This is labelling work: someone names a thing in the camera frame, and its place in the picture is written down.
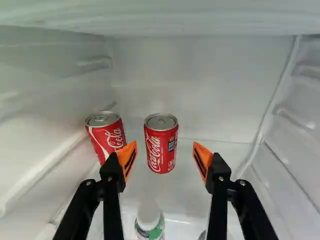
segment coca-cola logo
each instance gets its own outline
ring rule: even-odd
[[[160,172],[160,138],[151,136],[145,132],[145,144],[149,150],[149,165],[155,172]]]
[[[125,142],[120,128],[115,128],[112,132],[105,130],[105,135],[107,136],[106,142],[114,148],[115,152],[119,152],[124,147]]]

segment coca-cola can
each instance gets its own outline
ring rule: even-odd
[[[170,172],[176,165],[178,120],[167,113],[155,113],[144,120],[148,167],[157,174]]]
[[[85,129],[101,165],[112,152],[119,152],[127,144],[121,117],[115,112],[101,111],[89,116]]]

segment white plastic wall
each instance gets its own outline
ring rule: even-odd
[[[179,137],[252,143],[291,37],[151,37],[114,41],[112,88],[130,131],[171,112]]]
[[[106,42],[20,27],[0,35],[0,238],[33,240],[97,163],[84,119],[109,104],[107,65],[78,63]]]
[[[280,239],[319,239],[319,56],[319,37],[301,38],[263,145],[244,174],[259,189]]]

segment orange gripper pad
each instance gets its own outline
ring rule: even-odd
[[[208,167],[211,165],[213,153],[197,142],[193,142],[192,156],[200,172],[204,184],[206,184]]]
[[[133,164],[138,155],[137,142],[136,141],[130,142],[123,149],[117,152],[116,155],[122,167],[124,180],[125,182],[127,182],[130,172],[132,170]]]

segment plastic bottle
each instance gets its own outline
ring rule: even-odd
[[[165,218],[155,201],[143,202],[134,221],[138,240],[164,240]]]
[[[200,234],[198,240],[206,240],[206,236],[207,236],[207,230],[204,230],[204,231]]]

